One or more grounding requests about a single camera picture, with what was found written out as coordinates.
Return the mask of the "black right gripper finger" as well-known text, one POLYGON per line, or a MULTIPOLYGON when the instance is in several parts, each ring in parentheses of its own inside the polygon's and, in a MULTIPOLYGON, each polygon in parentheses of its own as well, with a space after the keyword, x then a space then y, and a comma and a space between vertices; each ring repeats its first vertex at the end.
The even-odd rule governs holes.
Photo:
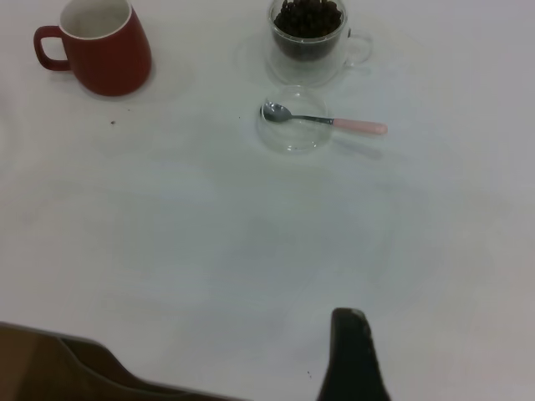
POLYGON ((330 327, 329 364, 318 399, 390 401, 364 313, 338 307, 330 327))

